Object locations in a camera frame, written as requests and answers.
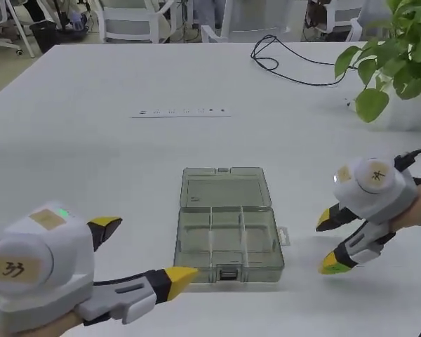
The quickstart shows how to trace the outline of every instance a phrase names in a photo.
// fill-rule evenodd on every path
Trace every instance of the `white table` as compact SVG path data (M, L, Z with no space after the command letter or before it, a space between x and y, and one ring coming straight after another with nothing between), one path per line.
M291 44L333 62L344 44ZM316 236L332 203L332 176L355 156L421 148L418 133L375 133L346 108L355 73L311 88L253 64L251 45L56 46L0 92L0 229L59 199L86 218L123 225L96 253L96 279L173 262L182 170L261 166L291 246L277 287L184 293L139 321L77 328L66 336L416 336L421 329L421 228L341 277L316 264L355 226ZM279 71L331 81L333 69L280 47ZM141 107L228 107L224 119L130 119ZM421 176L421 158L413 173Z

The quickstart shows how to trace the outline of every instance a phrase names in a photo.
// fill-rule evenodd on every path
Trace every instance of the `gray gripper part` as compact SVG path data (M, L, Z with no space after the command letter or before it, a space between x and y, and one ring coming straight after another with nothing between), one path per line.
M86 321L110 313L114 319L126 320L131 305L156 295L146 277L133 281L94 286L92 297L76 307L76 312Z

